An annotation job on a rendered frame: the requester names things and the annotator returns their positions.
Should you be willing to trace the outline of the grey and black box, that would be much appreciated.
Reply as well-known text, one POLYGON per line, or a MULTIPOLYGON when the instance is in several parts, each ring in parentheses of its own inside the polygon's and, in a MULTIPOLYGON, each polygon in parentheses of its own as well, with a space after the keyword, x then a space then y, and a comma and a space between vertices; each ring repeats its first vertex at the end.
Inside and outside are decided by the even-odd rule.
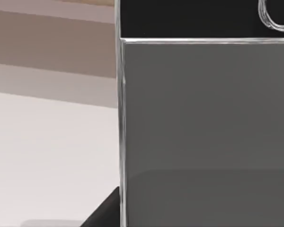
POLYGON ((115 0, 120 227, 284 227, 284 0, 115 0))

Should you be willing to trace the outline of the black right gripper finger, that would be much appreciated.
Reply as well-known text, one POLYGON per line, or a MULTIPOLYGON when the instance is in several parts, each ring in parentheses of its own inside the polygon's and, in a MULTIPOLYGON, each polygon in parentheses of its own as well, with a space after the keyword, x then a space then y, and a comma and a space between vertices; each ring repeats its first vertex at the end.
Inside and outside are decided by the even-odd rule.
POLYGON ((81 227, 120 227, 120 195, 116 187, 81 227))

